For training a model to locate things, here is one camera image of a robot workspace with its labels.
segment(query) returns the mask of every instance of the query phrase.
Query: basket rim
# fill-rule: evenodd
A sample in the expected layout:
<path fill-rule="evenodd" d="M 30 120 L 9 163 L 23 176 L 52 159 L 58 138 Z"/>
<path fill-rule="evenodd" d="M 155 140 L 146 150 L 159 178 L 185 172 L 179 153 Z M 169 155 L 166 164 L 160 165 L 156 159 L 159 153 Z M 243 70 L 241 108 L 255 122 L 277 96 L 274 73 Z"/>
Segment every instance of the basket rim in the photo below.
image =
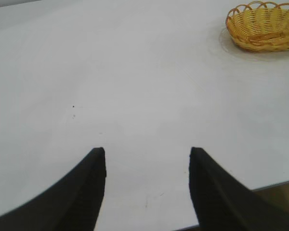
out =
<path fill-rule="evenodd" d="M 256 8 L 252 8 L 251 5 L 254 5 L 254 4 L 259 4 L 258 7 Z M 226 24 L 227 22 L 232 19 L 232 17 L 235 15 L 235 12 L 237 13 L 242 13 L 244 11 L 246 11 L 247 9 L 249 10 L 255 10 L 255 9 L 259 9 L 261 7 L 264 7 L 264 8 L 278 8 L 280 10 L 285 10 L 285 11 L 289 11 L 289 9 L 283 9 L 281 8 L 281 6 L 289 6 L 289 3 L 282 3 L 282 4 L 277 4 L 275 2 L 272 2 L 272 1 L 252 1 L 250 2 L 249 4 L 240 4 L 240 5 L 237 5 L 235 8 L 232 8 L 228 14 L 227 14 L 227 17 L 226 17 Z M 240 11 L 239 10 L 239 7 L 244 7 L 244 10 L 243 11 Z"/>

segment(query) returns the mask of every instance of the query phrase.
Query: white tabletop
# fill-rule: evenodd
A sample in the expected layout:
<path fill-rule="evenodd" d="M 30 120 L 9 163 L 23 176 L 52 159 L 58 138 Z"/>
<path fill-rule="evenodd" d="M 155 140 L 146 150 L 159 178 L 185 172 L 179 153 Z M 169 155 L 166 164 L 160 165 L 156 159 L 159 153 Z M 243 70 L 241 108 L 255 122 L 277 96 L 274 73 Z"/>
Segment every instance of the white tabletop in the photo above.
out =
<path fill-rule="evenodd" d="M 191 146 L 251 189 L 289 180 L 289 52 L 233 45 L 224 21 L 239 3 L 0 8 L 0 214 L 99 146 L 107 179 L 98 231 L 197 224 Z"/>

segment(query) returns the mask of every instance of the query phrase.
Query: yellow wicker basket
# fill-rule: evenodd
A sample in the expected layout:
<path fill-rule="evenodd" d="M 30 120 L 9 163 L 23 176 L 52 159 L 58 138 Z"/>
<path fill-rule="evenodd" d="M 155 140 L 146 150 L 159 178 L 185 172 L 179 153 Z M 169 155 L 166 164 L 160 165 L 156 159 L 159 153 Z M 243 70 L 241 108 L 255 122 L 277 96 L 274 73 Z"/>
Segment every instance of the yellow wicker basket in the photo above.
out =
<path fill-rule="evenodd" d="M 232 40 L 243 49 L 289 50 L 289 3 L 253 1 L 238 5 L 228 13 L 226 26 Z"/>

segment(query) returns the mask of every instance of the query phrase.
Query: white table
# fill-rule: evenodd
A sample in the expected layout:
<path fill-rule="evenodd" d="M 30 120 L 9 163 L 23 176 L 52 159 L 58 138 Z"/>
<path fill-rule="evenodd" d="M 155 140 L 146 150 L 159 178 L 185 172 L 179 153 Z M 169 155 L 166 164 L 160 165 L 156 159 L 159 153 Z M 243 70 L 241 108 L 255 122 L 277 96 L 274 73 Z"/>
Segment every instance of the white table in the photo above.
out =
<path fill-rule="evenodd" d="M 0 8 L 0 214 L 98 146 L 108 172 L 98 231 L 196 224 L 191 146 L 251 189 L 289 180 L 289 52 L 233 45 L 224 20 L 243 2 Z"/>

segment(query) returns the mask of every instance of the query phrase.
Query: wicker basket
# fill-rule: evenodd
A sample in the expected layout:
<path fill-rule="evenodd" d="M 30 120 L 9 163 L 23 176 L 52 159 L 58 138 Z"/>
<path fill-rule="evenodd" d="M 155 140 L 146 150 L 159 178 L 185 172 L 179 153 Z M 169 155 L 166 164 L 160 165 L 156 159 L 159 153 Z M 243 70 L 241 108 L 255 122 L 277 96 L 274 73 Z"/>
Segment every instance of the wicker basket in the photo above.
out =
<path fill-rule="evenodd" d="M 228 13 L 226 26 L 235 44 L 243 49 L 289 50 L 289 3 L 253 1 L 238 5 Z"/>

